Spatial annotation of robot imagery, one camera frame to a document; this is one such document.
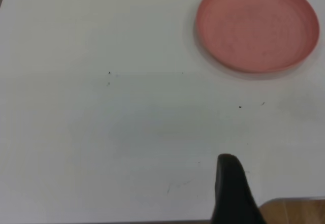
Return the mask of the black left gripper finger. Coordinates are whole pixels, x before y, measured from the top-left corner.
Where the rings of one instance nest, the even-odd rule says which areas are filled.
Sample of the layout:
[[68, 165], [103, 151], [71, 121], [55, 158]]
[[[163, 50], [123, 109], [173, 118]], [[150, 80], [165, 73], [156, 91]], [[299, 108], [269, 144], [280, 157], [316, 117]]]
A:
[[217, 158], [211, 222], [266, 223], [252, 196], [242, 164], [231, 154], [220, 154]]

